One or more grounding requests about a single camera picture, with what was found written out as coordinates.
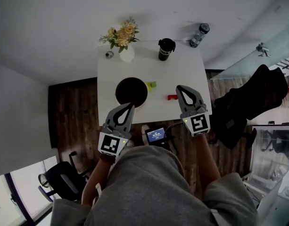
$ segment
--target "small screen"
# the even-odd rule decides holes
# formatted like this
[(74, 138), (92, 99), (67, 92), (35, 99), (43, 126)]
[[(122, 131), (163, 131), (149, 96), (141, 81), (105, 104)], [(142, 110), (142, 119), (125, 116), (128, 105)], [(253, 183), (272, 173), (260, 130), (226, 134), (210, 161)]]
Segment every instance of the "small screen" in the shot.
[(147, 133), (149, 142), (158, 141), (164, 138), (164, 128), (160, 128)]

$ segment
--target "white table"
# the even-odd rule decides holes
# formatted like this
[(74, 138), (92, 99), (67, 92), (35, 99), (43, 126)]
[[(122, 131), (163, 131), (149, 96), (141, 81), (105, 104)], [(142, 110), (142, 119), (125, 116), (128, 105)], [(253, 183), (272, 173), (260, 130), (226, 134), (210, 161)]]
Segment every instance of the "white table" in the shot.
[(140, 110), (136, 110), (133, 123), (167, 121), (180, 118), (178, 100), (167, 100), (167, 95), (176, 94), (177, 85), (186, 85), (197, 90), (207, 105), (209, 114), (211, 102), (207, 78), (198, 49), (183, 42), (176, 42), (176, 49), (168, 60), (158, 59), (157, 41), (142, 41), (132, 44), (135, 58), (132, 62), (123, 62), (118, 48), (111, 59), (105, 58), (110, 46), (98, 47), (98, 114), (102, 125), (110, 110), (118, 106), (115, 90), (118, 83), (127, 77), (136, 77), (144, 82), (156, 81), (157, 87), (148, 93), (147, 101)]

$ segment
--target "gray sweatshirt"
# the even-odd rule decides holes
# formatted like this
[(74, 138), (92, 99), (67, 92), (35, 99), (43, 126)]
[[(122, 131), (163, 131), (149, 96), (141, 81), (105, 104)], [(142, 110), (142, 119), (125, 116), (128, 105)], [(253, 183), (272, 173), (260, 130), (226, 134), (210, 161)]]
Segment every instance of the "gray sweatshirt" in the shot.
[(257, 224), (256, 208), (237, 173), (211, 183), (202, 201), (190, 193), (183, 175), (171, 152), (135, 147), (116, 163), (92, 208), (55, 200), (51, 225), (217, 225), (211, 209), (232, 226)]

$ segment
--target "flower vase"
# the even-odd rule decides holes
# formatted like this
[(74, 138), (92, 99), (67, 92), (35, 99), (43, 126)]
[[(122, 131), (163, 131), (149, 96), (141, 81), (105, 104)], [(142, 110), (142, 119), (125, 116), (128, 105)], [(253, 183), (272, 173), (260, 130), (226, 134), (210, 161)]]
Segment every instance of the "flower vase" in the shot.
[(131, 62), (135, 58), (135, 51), (131, 45), (128, 45), (127, 49), (123, 49), (121, 53), (119, 53), (122, 61)]

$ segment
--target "person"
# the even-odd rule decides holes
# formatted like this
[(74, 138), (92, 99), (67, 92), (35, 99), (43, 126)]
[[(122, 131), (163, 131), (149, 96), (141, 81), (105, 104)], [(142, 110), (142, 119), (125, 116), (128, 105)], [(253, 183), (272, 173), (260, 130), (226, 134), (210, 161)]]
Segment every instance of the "person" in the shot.
[[(142, 135), (147, 128), (142, 126)], [(191, 194), (173, 153), (147, 140), (137, 147), (129, 141), (115, 165), (100, 157), (81, 205), (55, 200), (51, 225), (256, 225), (257, 210), (239, 175), (221, 178), (204, 135), (193, 137), (193, 143), (202, 200)], [(103, 191), (94, 200), (98, 183)]]

